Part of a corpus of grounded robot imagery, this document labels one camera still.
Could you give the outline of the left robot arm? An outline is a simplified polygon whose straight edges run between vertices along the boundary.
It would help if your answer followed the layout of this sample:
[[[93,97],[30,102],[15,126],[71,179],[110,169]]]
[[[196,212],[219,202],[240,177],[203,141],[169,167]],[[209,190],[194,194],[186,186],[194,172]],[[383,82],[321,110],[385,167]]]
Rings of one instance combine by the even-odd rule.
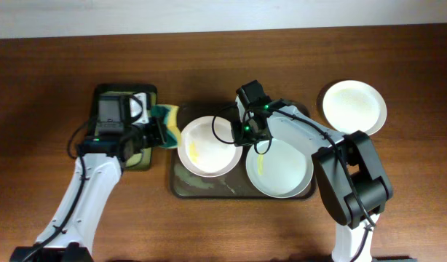
[[[69,140],[75,161],[69,186],[51,221],[30,247],[16,247],[11,261],[91,261],[103,209],[129,160],[164,143],[164,127],[151,115],[149,92],[106,92],[82,125],[85,135]]]

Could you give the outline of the green yellow sponge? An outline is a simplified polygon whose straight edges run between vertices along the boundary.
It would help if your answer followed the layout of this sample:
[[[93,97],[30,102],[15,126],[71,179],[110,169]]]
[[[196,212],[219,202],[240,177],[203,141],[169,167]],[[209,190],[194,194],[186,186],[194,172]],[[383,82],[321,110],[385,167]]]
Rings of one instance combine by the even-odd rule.
[[[178,106],[167,104],[157,104],[151,108],[151,115],[159,121],[161,128],[162,148],[174,149],[181,144],[181,131],[177,125],[178,111]]]

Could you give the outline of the white plate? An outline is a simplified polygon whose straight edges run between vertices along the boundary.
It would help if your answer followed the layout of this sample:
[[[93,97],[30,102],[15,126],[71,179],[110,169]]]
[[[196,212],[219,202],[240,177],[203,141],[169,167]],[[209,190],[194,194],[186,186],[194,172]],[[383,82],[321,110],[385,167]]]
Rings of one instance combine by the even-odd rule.
[[[344,80],[331,85],[323,95],[322,112],[333,129],[351,134],[377,133],[387,120],[387,105],[371,85]]]
[[[219,141],[230,140],[230,122],[224,118],[202,116],[188,123],[181,132],[178,156],[183,166],[203,178],[215,178],[230,172],[239,163],[243,148]]]

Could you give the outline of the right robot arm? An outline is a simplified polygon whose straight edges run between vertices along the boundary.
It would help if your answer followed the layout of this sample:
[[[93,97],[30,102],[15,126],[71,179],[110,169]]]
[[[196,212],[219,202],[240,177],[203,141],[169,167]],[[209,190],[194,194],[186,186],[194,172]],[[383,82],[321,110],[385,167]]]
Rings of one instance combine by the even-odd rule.
[[[232,144],[250,149],[248,177],[271,175],[274,183],[287,175],[316,180],[336,223],[331,260],[372,261],[373,233],[393,190],[370,137],[329,129],[290,100],[272,100],[256,80],[236,94]]]

